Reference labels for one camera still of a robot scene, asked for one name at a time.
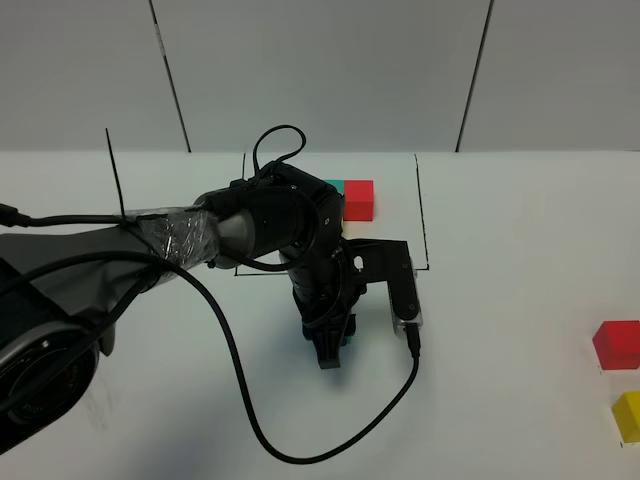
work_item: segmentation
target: yellow cube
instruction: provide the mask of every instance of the yellow cube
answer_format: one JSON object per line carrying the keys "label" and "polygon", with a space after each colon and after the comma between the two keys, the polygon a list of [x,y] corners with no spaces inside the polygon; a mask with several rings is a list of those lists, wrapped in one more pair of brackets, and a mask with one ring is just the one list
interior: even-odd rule
{"label": "yellow cube", "polygon": [[640,391],[623,393],[611,410],[624,443],[640,442]]}

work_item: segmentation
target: block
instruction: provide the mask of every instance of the block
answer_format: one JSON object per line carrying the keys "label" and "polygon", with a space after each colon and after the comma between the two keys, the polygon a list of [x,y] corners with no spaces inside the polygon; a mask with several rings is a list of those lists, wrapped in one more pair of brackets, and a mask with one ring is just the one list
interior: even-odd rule
{"label": "block", "polygon": [[640,391],[623,393],[611,411],[624,443],[640,442]]}
{"label": "block", "polygon": [[371,222],[373,220],[373,180],[345,180],[344,219]]}
{"label": "block", "polygon": [[344,180],[325,180],[329,185],[333,185],[340,195],[344,195]]}
{"label": "block", "polygon": [[640,321],[603,322],[593,337],[603,370],[635,370],[640,367]]}

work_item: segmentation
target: white wall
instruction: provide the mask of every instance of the white wall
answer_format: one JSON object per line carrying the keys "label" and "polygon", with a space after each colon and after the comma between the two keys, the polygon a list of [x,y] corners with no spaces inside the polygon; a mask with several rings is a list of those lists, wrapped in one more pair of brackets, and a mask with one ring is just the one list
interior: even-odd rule
{"label": "white wall", "polygon": [[455,149],[489,1],[154,4],[194,151],[413,152]]}
{"label": "white wall", "polygon": [[462,140],[640,149],[640,2],[496,0]]}
{"label": "white wall", "polygon": [[0,150],[186,149],[144,0],[3,0]]}

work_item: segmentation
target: plastic wrap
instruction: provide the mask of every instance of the plastic wrap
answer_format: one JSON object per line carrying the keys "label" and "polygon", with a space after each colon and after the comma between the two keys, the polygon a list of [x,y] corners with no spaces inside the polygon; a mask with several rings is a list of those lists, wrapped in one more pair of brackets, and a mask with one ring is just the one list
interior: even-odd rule
{"label": "plastic wrap", "polygon": [[[126,217],[154,253],[184,269],[208,262],[220,251],[218,219],[206,210],[165,208],[127,212]],[[173,276],[167,274],[163,281]]]}

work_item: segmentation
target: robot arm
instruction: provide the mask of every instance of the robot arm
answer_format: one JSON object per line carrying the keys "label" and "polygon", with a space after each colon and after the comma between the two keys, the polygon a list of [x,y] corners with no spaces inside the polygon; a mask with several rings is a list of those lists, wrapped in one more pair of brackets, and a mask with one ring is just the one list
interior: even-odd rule
{"label": "robot arm", "polygon": [[[336,368],[340,347],[355,333],[351,309],[367,284],[387,282],[396,333],[422,323],[407,243],[345,240],[343,210],[344,198],[334,187],[290,165],[271,162],[257,178],[203,194],[192,207],[134,212],[117,227],[74,235],[0,235],[0,292],[5,282],[35,268],[104,251],[152,254],[185,269],[201,263],[228,269],[242,263],[287,270],[304,337],[313,343],[321,368]],[[0,224],[20,224],[17,212],[6,212],[0,208]],[[282,265],[255,261],[272,251],[279,251]],[[360,269],[356,257],[362,259]],[[92,262],[1,295],[0,400],[87,335],[143,272],[149,273],[149,265]],[[151,276],[146,289],[168,278]],[[29,402],[0,415],[0,452],[77,402],[91,382],[99,352],[113,351],[114,328]]]}

